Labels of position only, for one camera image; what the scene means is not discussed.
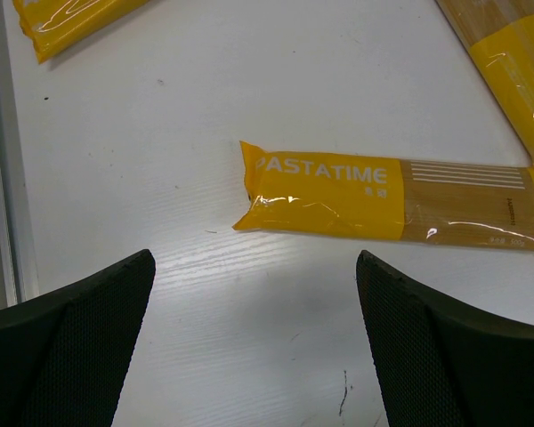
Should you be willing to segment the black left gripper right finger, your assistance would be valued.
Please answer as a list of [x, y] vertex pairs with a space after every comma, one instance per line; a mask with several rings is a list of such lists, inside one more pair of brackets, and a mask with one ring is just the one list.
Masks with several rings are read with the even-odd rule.
[[391, 426], [534, 426], [534, 326], [461, 302], [368, 251], [364, 324]]

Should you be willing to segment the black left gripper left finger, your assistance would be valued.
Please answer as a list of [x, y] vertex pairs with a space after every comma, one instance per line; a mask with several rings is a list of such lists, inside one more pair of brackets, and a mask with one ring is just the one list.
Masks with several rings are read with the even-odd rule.
[[0, 310], [0, 426], [110, 426], [155, 273], [144, 249]]

